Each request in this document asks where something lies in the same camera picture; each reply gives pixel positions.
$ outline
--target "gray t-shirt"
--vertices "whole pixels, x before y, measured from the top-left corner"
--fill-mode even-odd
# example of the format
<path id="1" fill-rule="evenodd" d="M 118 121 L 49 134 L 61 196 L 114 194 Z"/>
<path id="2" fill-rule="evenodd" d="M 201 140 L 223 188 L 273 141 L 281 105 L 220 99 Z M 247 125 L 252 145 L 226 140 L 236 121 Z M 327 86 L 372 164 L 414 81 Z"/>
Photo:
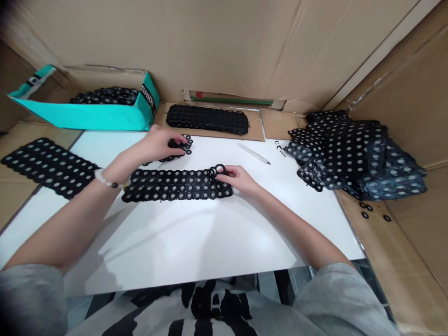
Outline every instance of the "gray t-shirt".
<path id="1" fill-rule="evenodd" d="M 22 265 L 0 273 L 2 312 L 20 335 L 64 335 L 63 276 Z M 293 307 L 219 280 L 131 291 L 69 335 L 399 335 L 369 285 L 346 264 L 321 268 Z"/>

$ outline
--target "black o-ring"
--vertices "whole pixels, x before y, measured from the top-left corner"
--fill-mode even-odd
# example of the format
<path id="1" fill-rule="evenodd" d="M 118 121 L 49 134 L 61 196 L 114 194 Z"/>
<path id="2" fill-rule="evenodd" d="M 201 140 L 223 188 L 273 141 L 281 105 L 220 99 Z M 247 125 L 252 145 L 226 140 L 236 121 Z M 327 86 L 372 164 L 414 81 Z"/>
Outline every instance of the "black o-ring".
<path id="1" fill-rule="evenodd" d="M 222 172 L 218 172 L 218 167 L 222 167 L 222 168 L 223 168 L 223 171 L 222 171 Z M 215 169 L 216 169 L 216 174 L 227 174 L 227 172 L 225 171 L 225 167 L 224 167 L 224 165 L 222 165 L 222 164 L 217 164 L 217 165 L 215 166 Z"/>

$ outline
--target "person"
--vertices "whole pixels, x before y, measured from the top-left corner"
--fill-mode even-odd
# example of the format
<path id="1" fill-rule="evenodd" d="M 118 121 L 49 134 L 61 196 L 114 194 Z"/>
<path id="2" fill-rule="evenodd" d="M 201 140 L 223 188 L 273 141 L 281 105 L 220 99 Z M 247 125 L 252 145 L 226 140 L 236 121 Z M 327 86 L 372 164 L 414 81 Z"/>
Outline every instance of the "person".
<path id="1" fill-rule="evenodd" d="M 124 184 L 145 162 L 182 155 L 168 141 L 187 140 L 152 126 L 103 171 Z M 238 166 L 217 179 L 252 197 L 285 237 L 318 270 L 292 307 L 251 288 L 208 280 L 130 291 L 115 299 L 70 335 L 398 335 L 382 305 L 351 262 L 313 226 L 292 212 Z M 118 196 L 95 179 L 40 227 L 0 273 L 1 311 L 19 335 L 64 335 L 67 314 L 63 275 L 77 262 Z"/>

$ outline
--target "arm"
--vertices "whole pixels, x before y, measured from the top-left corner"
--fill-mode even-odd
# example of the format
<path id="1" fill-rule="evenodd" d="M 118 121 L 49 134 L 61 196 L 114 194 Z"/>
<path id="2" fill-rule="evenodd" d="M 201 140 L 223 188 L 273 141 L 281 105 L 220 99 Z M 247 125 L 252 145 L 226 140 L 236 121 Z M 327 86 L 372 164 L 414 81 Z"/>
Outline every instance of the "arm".
<path id="1" fill-rule="evenodd" d="M 258 185 L 241 166 L 226 166 L 229 176 L 217 179 L 254 198 L 267 211 L 289 242 L 315 269 L 334 263 L 353 266 L 344 254 L 313 226 Z"/>
<path id="2" fill-rule="evenodd" d="M 169 148 L 170 139 L 187 142 L 172 130 L 152 126 L 141 141 L 117 156 L 104 170 L 103 177 L 110 182 L 126 183 L 145 162 L 185 154 L 181 149 Z M 43 264 L 66 272 L 103 228 L 103 219 L 119 193 L 120 189 L 93 180 L 19 248 L 4 270 L 17 265 Z"/>

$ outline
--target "white table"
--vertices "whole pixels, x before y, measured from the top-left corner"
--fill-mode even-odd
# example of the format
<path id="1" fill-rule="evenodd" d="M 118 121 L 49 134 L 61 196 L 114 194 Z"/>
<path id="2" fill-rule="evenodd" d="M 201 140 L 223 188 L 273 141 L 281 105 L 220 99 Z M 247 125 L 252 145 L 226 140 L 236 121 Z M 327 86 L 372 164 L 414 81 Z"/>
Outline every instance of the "white table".
<path id="1" fill-rule="evenodd" d="M 72 152 L 106 167 L 144 136 L 139 132 L 87 131 Z M 274 140 L 244 141 L 262 163 L 237 146 L 240 140 L 193 136 L 192 155 L 153 162 L 146 169 L 242 165 L 264 188 L 308 221 L 346 256 L 364 258 L 335 193 L 314 191 L 296 175 L 297 163 Z M 273 271 L 304 263 L 256 203 L 238 192 L 225 199 L 124 203 L 122 193 L 106 215 L 108 226 L 65 276 L 67 296 Z M 0 267 L 67 200 L 41 188 L 0 236 Z"/>

